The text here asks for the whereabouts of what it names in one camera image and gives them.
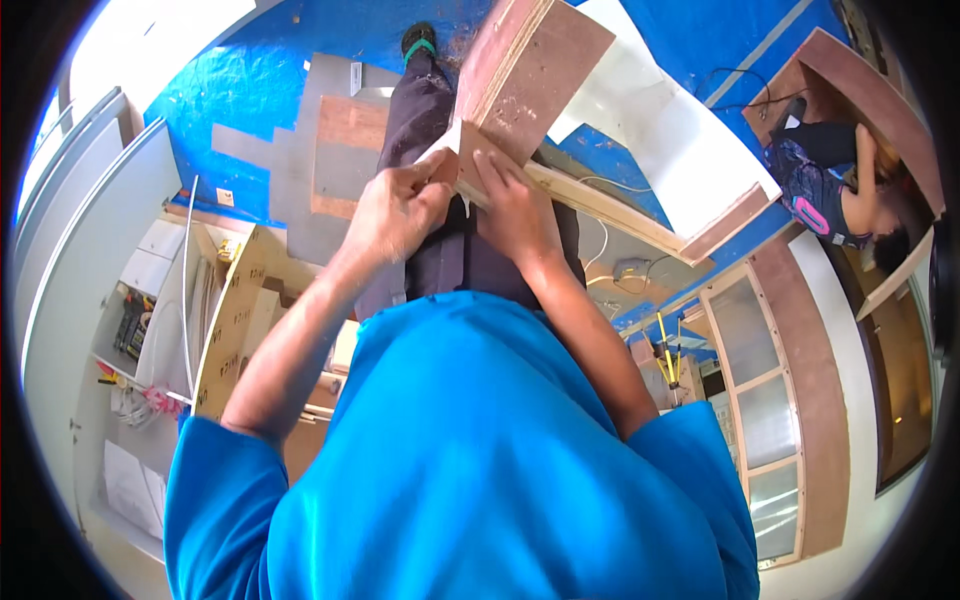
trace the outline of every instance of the blue t-shirt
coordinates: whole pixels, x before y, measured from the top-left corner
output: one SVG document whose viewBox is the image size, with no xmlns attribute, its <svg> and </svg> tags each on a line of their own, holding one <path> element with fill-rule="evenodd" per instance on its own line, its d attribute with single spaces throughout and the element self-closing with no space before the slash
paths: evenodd
<svg viewBox="0 0 960 600">
<path fill-rule="evenodd" d="M 183 428 L 174 598 L 757 598 L 756 541 L 707 402 L 621 442 L 545 323 L 453 292 L 360 329 L 313 465 Z"/>
</svg>

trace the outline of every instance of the frosted glass panel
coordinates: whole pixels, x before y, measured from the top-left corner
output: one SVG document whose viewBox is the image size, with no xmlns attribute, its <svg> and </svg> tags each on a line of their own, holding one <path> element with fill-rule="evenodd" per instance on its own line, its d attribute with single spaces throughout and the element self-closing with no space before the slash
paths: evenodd
<svg viewBox="0 0 960 600">
<path fill-rule="evenodd" d="M 783 375 L 736 395 L 747 446 L 747 468 L 763 467 L 797 451 Z"/>
<path fill-rule="evenodd" d="M 755 379 L 780 364 L 754 287 L 746 277 L 710 300 L 733 385 Z"/>
<path fill-rule="evenodd" d="M 757 559 L 792 553 L 797 538 L 797 464 L 755 475 L 748 485 Z"/>
</svg>

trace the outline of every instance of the curly hair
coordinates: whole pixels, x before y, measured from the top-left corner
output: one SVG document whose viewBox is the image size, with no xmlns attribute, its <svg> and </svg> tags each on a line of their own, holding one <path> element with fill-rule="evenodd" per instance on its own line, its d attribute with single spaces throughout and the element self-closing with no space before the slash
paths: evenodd
<svg viewBox="0 0 960 600">
<path fill-rule="evenodd" d="M 883 273 L 890 275 L 910 254 L 910 236 L 905 227 L 898 227 L 879 236 L 874 242 L 874 262 Z"/>
</svg>

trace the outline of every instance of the green strap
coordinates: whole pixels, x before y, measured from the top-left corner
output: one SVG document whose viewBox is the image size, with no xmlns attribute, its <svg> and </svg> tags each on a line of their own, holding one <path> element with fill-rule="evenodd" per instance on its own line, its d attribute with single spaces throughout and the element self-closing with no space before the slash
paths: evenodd
<svg viewBox="0 0 960 600">
<path fill-rule="evenodd" d="M 414 45 L 410 46 L 410 50 L 407 50 L 406 56 L 403 57 L 403 68 L 407 68 L 407 61 L 410 59 L 410 57 L 414 56 L 414 53 L 420 48 L 426 48 L 430 51 L 430 54 L 437 56 L 437 49 L 433 47 L 433 44 L 421 37 L 414 42 Z"/>
</svg>

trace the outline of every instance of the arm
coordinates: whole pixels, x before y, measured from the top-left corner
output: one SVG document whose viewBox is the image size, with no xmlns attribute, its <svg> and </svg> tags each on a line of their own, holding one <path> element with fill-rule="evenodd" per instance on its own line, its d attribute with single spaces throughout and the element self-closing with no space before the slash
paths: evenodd
<svg viewBox="0 0 960 600">
<path fill-rule="evenodd" d="M 478 231 L 514 261 L 622 440 L 658 414 L 633 357 L 564 260 L 550 198 L 509 159 L 474 155 L 490 198 Z"/>
<path fill-rule="evenodd" d="M 855 235 L 870 233 L 876 219 L 876 140 L 862 123 L 856 126 L 856 178 L 854 194 L 844 187 L 840 197 L 847 228 Z"/>
<path fill-rule="evenodd" d="M 406 260 L 442 220 L 453 189 L 427 182 L 449 153 L 386 169 L 367 184 L 340 250 L 257 349 L 221 425 L 280 451 L 360 293 L 381 268 Z"/>
</svg>

